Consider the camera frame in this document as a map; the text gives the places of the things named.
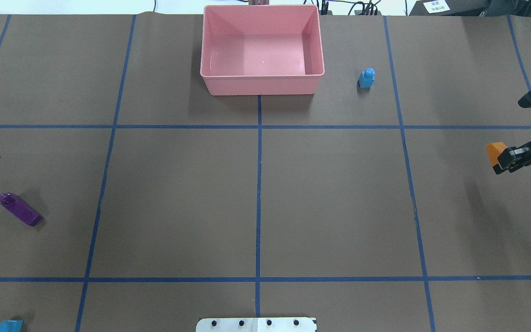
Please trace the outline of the orange toy block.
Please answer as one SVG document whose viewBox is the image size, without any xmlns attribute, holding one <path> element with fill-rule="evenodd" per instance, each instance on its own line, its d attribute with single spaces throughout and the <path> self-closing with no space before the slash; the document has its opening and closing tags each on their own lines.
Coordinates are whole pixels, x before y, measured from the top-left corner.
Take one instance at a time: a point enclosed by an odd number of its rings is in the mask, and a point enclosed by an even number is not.
<svg viewBox="0 0 531 332">
<path fill-rule="evenodd" d="M 485 146 L 491 167 L 499 164 L 499 157 L 508 146 L 503 142 L 493 142 Z"/>
</svg>

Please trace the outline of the small blue toy block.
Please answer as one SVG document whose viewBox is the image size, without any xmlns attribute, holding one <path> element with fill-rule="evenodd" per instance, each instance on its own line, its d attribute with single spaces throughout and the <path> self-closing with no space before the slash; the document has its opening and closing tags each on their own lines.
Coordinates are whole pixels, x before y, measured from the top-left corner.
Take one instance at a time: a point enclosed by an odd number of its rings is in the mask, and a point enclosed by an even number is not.
<svg viewBox="0 0 531 332">
<path fill-rule="evenodd" d="M 363 70 L 358 78 L 358 86 L 360 89 L 370 89 L 375 82 L 375 70 L 367 68 Z"/>
</svg>

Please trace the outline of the purple long toy block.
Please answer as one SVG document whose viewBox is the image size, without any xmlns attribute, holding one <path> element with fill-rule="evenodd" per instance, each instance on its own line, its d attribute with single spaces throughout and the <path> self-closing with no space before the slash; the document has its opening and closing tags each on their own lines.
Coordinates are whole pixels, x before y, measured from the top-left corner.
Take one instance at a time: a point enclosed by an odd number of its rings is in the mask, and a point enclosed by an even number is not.
<svg viewBox="0 0 531 332">
<path fill-rule="evenodd" d="M 36 226 L 43 216 L 17 194 L 0 193 L 0 205 L 17 219 L 29 226 Z"/>
</svg>

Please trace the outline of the long blue toy block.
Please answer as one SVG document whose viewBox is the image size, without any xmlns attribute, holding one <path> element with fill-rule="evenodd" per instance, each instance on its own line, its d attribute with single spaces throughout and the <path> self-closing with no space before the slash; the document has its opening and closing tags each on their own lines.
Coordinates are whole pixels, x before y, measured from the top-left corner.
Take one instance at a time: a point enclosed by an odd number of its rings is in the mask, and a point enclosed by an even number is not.
<svg viewBox="0 0 531 332">
<path fill-rule="evenodd" d="M 21 332 L 23 325 L 23 320 L 2 320 L 0 322 L 0 332 Z"/>
</svg>

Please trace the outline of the pink plastic box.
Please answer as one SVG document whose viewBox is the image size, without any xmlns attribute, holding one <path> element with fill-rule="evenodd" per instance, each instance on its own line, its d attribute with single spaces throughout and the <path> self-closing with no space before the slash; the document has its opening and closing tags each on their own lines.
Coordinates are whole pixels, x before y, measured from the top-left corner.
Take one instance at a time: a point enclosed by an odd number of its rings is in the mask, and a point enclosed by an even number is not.
<svg viewBox="0 0 531 332">
<path fill-rule="evenodd" d="M 213 96 L 312 95 L 325 74 L 318 8 L 206 6 L 200 75 Z"/>
</svg>

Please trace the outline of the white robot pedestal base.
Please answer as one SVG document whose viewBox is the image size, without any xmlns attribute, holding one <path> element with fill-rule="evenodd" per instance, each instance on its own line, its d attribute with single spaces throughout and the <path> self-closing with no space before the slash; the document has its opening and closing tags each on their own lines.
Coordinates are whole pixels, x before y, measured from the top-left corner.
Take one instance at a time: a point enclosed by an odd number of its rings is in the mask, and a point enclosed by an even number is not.
<svg viewBox="0 0 531 332">
<path fill-rule="evenodd" d="M 196 332 L 316 332 L 316 318 L 247 317 L 201 319 Z"/>
</svg>

